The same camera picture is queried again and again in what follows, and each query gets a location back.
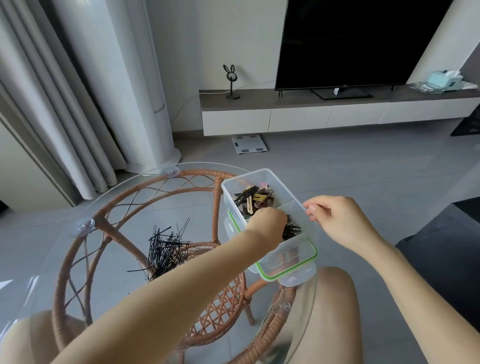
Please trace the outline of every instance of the gray tile floor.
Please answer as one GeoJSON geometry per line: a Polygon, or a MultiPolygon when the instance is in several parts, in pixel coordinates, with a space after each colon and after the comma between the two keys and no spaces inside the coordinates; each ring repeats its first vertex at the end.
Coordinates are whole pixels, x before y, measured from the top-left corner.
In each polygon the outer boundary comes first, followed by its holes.
{"type": "MultiPolygon", "coordinates": [[[[218,162],[247,170],[270,168],[301,201],[317,194],[352,196],[379,232],[395,244],[416,233],[447,204],[480,195],[480,135],[450,137],[457,123],[429,121],[269,134],[264,136],[268,152],[245,155],[235,154],[227,137],[178,140],[175,144],[183,162],[218,162]]],[[[210,204],[202,196],[188,202],[177,198],[174,202],[165,200],[149,207],[138,217],[136,229],[145,230],[146,238],[159,219],[178,222],[178,217],[185,216],[185,209],[200,211],[210,204]]],[[[70,241],[71,222],[82,216],[85,206],[31,214],[7,211],[0,216],[0,337],[15,318],[51,308],[56,274],[70,241]]],[[[192,222],[192,226],[196,231],[202,229],[201,222],[192,222]]],[[[321,231],[317,247],[317,265],[341,267],[355,281],[365,362],[425,363],[376,272],[321,231]]],[[[127,258],[123,253],[113,250],[111,254],[124,262],[127,258]]],[[[106,262],[103,269],[113,268],[106,262]]],[[[103,299],[93,307],[94,315],[104,312],[135,284],[126,279],[115,286],[99,278],[95,286],[98,291],[92,294],[103,299]]],[[[268,301],[254,296],[253,313],[260,314],[265,305],[268,301]]],[[[240,323],[230,331],[215,350],[215,355],[221,356],[215,362],[234,356],[245,345],[244,338],[252,334],[245,335],[244,331],[252,329],[256,330],[240,323]]],[[[211,355],[205,348],[187,351],[186,363],[211,363],[211,355]]]]}

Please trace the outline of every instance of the white cabinet drawer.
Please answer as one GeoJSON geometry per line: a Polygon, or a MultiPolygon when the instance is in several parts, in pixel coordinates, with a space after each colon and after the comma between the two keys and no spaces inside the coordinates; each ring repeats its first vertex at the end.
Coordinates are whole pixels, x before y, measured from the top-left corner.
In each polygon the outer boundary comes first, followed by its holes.
{"type": "Polygon", "coordinates": [[[203,111],[204,135],[268,132],[271,109],[203,111]]]}
{"type": "Polygon", "coordinates": [[[378,124],[388,103],[333,106],[327,128],[339,126],[378,124]]]}
{"type": "Polygon", "coordinates": [[[479,103],[480,97],[392,102],[380,120],[380,124],[464,118],[469,116],[479,103]]]}
{"type": "Polygon", "coordinates": [[[331,113],[331,106],[272,109],[268,131],[322,129],[326,127],[331,113]]]}

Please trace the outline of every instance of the white cable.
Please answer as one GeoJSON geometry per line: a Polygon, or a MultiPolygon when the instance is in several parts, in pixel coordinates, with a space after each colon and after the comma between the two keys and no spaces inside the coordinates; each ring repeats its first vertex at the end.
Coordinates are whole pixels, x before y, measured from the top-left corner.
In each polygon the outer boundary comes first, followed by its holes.
{"type": "MultiPolygon", "coordinates": [[[[264,84],[267,84],[269,82],[273,82],[275,80],[271,80],[271,81],[266,81],[266,82],[262,82],[261,84],[256,84],[256,85],[245,85],[245,86],[242,86],[242,87],[239,87],[239,88],[235,88],[233,91],[237,91],[237,90],[240,90],[241,88],[244,88],[244,87],[256,87],[256,86],[261,86],[261,85],[264,85],[264,84]]],[[[229,93],[230,91],[225,91],[225,92],[200,92],[198,93],[198,95],[221,95],[221,94],[227,94],[229,93]]],[[[177,119],[177,117],[180,115],[180,112],[183,110],[183,108],[185,106],[187,106],[187,104],[192,101],[195,96],[197,95],[193,95],[191,98],[189,98],[187,101],[185,101],[185,103],[180,107],[180,109],[178,110],[177,114],[175,115],[175,117],[172,119],[172,122],[175,121],[177,119]]]]}

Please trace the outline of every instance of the rabbit-shaped lamp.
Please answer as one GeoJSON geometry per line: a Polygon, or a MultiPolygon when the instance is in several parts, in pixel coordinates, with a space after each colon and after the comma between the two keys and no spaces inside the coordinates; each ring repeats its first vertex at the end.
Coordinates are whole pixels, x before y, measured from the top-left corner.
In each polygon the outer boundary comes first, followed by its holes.
{"type": "Polygon", "coordinates": [[[235,66],[232,65],[230,69],[228,69],[226,65],[223,65],[223,69],[227,72],[227,80],[230,81],[230,93],[227,94],[227,98],[230,100],[236,100],[240,98],[240,95],[233,93],[233,83],[238,79],[237,75],[235,74],[235,66]]]}

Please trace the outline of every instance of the black television screen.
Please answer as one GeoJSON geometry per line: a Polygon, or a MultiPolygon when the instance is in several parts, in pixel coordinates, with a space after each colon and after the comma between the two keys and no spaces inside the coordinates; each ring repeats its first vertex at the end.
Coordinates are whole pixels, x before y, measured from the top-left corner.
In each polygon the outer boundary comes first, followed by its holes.
{"type": "Polygon", "coordinates": [[[403,85],[452,0],[288,0],[276,90],[403,85]]]}

